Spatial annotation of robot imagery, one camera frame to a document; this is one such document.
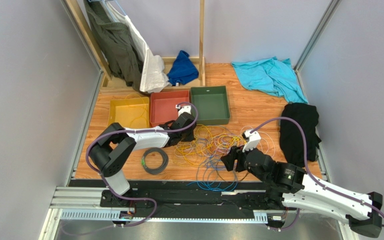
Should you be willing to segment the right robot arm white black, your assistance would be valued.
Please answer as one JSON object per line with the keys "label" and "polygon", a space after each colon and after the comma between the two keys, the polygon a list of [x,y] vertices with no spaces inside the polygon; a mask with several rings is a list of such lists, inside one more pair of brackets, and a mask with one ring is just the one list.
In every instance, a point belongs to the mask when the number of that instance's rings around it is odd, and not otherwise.
{"label": "right robot arm white black", "polygon": [[247,171],[265,186],[259,202],[270,210],[307,210],[345,223],[365,237],[378,238],[383,218],[379,213],[383,196],[377,192],[350,191],[287,162],[277,162],[258,149],[244,151],[234,146],[221,157],[227,171]]}

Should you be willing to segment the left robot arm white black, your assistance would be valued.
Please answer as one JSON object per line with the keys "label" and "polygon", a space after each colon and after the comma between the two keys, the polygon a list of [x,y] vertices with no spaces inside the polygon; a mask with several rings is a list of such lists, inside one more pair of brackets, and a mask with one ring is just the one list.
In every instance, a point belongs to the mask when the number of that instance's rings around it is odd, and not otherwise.
{"label": "left robot arm white black", "polygon": [[190,142],[194,140],[196,125],[197,119],[188,112],[153,128],[124,128],[112,123],[87,147],[85,161],[115,195],[122,196],[130,189],[123,167],[134,151]]}

